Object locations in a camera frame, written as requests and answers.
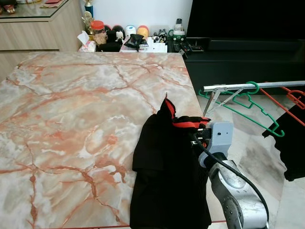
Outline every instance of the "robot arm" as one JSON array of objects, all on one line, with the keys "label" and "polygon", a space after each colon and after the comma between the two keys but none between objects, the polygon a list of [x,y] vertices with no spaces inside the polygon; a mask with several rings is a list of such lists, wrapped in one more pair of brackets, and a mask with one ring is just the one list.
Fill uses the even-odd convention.
[{"label": "robot arm", "polygon": [[[206,138],[206,134],[203,134],[205,130],[207,129],[198,130],[197,139],[192,141],[193,144],[199,143],[198,139]],[[226,158],[232,142],[233,124],[213,123],[210,132],[208,152],[240,173],[234,161]],[[222,205],[228,229],[268,228],[268,210],[249,183],[219,164],[206,152],[200,154],[199,163],[209,171],[212,190]]]}]

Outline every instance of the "metal rail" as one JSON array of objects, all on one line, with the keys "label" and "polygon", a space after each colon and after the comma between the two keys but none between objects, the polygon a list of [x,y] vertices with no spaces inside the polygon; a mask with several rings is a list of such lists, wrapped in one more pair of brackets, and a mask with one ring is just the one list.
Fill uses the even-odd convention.
[{"label": "metal rail", "polygon": [[[285,82],[267,82],[267,83],[258,83],[260,88],[271,88],[271,87],[294,87],[294,86],[305,86],[305,81],[285,81]],[[244,89],[255,89],[256,86],[252,83],[243,83],[243,84],[222,84],[222,85],[212,85],[212,86],[203,86],[203,92],[212,92],[210,99],[204,109],[203,116],[211,115],[211,112],[215,110],[215,108],[225,104],[230,99],[232,99],[235,95],[241,92]],[[238,90],[233,95],[229,96],[225,101],[221,104],[218,104],[214,107],[215,102],[217,101],[221,92]]]},{"label": "metal rail", "polygon": [[[260,88],[305,86],[305,81],[258,83],[258,86]],[[220,89],[222,91],[230,91],[230,90],[238,90],[241,88],[242,89],[255,89],[255,85],[253,85],[251,83],[212,85],[212,86],[204,86],[202,88],[202,91],[203,92],[212,92],[216,89]]]}]

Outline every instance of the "black tv screen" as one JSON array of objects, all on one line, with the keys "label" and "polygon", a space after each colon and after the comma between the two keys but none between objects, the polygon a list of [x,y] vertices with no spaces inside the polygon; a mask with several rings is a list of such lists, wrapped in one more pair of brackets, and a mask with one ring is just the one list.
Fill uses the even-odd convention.
[{"label": "black tv screen", "polygon": [[304,0],[193,0],[187,37],[304,39]]}]

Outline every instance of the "green object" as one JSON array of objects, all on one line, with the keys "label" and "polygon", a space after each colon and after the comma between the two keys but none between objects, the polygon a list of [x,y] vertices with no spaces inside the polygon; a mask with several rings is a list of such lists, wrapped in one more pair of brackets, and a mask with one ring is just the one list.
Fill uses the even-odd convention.
[{"label": "green object", "polygon": [[[255,91],[254,91],[254,92],[246,92],[246,93],[242,93],[242,94],[237,94],[236,96],[233,97],[232,101],[235,102],[235,103],[237,103],[237,104],[239,104],[239,105],[241,105],[241,106],[243,106],[243,107],[245,107],[245,108],[247,108],[247,109],[251,109],[254,105],[257,106],[259,109],[261,109],[261,112],[262,112],[264,115],[266,115],[266,116],[268,116],[269,118],[271,118],[271,120],[272,120],[273,123],[275,124],[275,127],[274,127],[272,130],[269,129],[268,127],[262,125],[261,123],[255,121],[254,119],[252,119],[252,118],[246,116],[245,114],[242,114],[242,113],[240,113],[239,111],[236,111],[235,109],[233,109],[233,108],[231,108],[231,107],[229,107],[229,106],[227,106],[227,105],[225,105],[225,104],[224,104],[223,106],[226,107],[226,108],[228,108],[228,109],[230,109],[231,111],[234,111],[234,112],[238,113],[239,115],[241,115],[241,116],[243,116],[243,117],[249,119],[250,121],[252,121],[252,122],[258,124],[259,126],[261,126],[262,128],[266,129],[267,131],[271,132],[271,133],[274,134],[275,136],[277,136],[277,137],[284,137],[285,133],[284,133],[283,130],[281,130],[281,134],[277,134],[277,133],[275,132],[275,130],[279,127],[279,124],[277,123],[277,121],[276,121],[270,114],[268,114],[266,111],[264,111],[264,109],[263,109],[259,104],[257,104],[256,102],[254,102],[254,101],[252,100],[252,98],[251,98],[250,95],[251,95],[251,94],[256,94],[256,93],[259,91],[259,86],[257,85],[257,83],[255,83],[255,82],[253,82],[253,81],[249,81],[249,82],[247,82],[247,83],[254,84],[254,85],[256,86]],[[222,92],[221,94],[230,94],[230,95],[233,95],[234,93],[233,93],[233,92]],[[207,93],[207,92],[204,93],[204,94],[202,94],[202,91],[200,90],[200,91],[199,91],[199,95],[202,96],[202,97],[204,97],[204,98],[206,98],[206,99],[210,99],[210,97],[208,96],[208,93]],[[249,106],[247,106],[247,105],[245,105],[245,104],[243,104],[243,103],[241,103],[241,102],[239,102],[239,101],[236,100],[237,97],[244,96],[244,95],[248,96],[248,101],[251,103]]]}]

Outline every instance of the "black garment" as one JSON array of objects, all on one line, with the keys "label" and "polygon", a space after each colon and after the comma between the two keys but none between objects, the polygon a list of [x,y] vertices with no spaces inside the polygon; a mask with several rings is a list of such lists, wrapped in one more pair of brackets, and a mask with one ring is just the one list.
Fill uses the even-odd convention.
[{"label": "black garment", "polygon": [[[305,110],[295,105],[289,111],[305,123]],[[284,172],[286,180],[293,181],[305,177],[305,127],[288,113],[279,117],[277,122],[280,125],[278,129],[285,133],[284,137],[277,137],[269,131],[263,132],[263,136],[271,135],[275,138],[275,147],[281,151],[281,160],[287,167],[287,171]]]},{"label": "black garment", "polygon": [[205,229],[211,224],[206,203],[206,169],[200,151],[191,149],[189,132],[209,119],[175,118],[175,107],[165,99],[148,118],[133,155],[137,171],[131,201],[132,229]]}]

